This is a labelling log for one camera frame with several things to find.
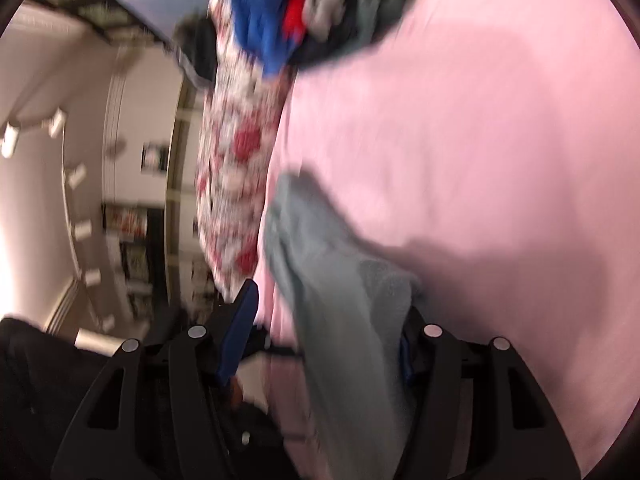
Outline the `grey pants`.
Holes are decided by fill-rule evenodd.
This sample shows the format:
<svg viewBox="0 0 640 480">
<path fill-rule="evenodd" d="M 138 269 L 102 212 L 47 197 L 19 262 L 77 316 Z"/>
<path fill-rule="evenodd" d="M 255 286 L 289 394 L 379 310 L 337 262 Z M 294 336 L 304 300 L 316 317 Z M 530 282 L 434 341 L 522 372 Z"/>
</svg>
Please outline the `grey pants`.
<svg viewBox="0 0 640 480">
<path fill-rule="evenodd" d="M 292 313 L 332 477 L 393 478 L 411 425 L 399 353 L 418 281 L 360 240 L 306 172 L 280 175 L 264 254 Z"/>
</svg>

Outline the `pink floral bed sheet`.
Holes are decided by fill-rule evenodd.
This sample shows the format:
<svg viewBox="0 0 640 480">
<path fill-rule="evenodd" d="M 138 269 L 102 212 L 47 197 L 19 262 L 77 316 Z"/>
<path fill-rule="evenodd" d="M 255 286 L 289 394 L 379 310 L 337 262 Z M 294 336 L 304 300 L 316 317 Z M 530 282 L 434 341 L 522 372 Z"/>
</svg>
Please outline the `pink floral bed sheet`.
<svg viewBox="0 0 640 480">
<path fill-rule="evenodd" d="M 269 175 L 299 169 L 438 324 L 514 344 L 588 474 L 639 399 L 639 49 L 610 0 L 416 0 L 296 78 Z"/>
</svg>

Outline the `red white floral pillow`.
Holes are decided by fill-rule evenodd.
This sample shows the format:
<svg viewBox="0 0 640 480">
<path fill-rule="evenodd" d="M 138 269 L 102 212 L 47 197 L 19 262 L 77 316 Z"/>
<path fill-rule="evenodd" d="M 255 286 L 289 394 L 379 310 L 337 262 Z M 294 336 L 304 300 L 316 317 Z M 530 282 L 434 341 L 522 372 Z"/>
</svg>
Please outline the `red white floral pillow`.
<svg viewBox="0 0 640 480">
<path fill-rule="evenodd" d="M 238 44 L 231 0 L 209 0 L 215 84 L 204 92 L 195 169 L 198 240 L 224 300 L 254 275 L 268 167 L 295 73 L 266 76 Z"/>
</svg>

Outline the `black garment on pillow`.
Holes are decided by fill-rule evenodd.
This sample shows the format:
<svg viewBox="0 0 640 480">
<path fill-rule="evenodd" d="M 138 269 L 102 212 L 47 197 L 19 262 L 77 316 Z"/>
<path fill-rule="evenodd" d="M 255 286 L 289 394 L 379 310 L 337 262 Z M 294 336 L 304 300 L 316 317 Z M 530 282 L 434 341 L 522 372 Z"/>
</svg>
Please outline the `black garment on pillow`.
<svg viewBox="0 0 640 480">
<path fill-rule="evenodd" d="M 175 57 L 194 87 L 214 88 L 217 75 L 217 31 L 205 14 L 184 18 L 172 35 Z"/>
</svg>

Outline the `red folded garment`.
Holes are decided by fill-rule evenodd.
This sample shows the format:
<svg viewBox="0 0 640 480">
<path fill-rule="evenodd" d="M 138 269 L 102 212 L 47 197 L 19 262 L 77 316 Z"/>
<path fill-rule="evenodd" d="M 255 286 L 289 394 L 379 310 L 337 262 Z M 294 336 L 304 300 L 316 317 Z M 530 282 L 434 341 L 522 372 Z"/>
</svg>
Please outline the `red folded garment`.
<svg viewBox="0 0 640 480">
<path fill-rule="evenodd" d="M 288 0 L 282 18 L 282 35 L 294 44 L 300 44 L 306 34 L 303 10 L 306 0 Z"/>
</svg>

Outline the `dark grey folded garment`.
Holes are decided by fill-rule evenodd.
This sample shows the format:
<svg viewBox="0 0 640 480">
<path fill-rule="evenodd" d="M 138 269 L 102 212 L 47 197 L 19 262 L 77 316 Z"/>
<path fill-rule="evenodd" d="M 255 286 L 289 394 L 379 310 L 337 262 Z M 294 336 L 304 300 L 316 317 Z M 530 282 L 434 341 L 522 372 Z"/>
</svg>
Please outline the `dark grey folded garment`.
<svg viewBox="0 0 640 480">
<path fill-rule="evenodd" d="M 288 64 L 309 70 L 351 55 L 380 41 L 402 18 L 412 0 L 345 0 L 345 12 L 326 40 L 308 35 Z"/>
</svg>

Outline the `blue folded garment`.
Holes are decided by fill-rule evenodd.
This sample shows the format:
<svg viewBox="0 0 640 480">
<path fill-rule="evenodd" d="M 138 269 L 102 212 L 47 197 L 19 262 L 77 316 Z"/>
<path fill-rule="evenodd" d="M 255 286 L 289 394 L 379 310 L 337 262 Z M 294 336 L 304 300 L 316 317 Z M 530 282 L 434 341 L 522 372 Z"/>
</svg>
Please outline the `blue folded garment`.
<svg viewBox="0 0 640 480">
<path fill-rule="evenodd" d="M 262 64 L 266 76 L 280 73 L 296 48 L 286 39 L 282 20 L 288 0 L 231 0 L 235 38 L 240 47 Z"/>
</svg>

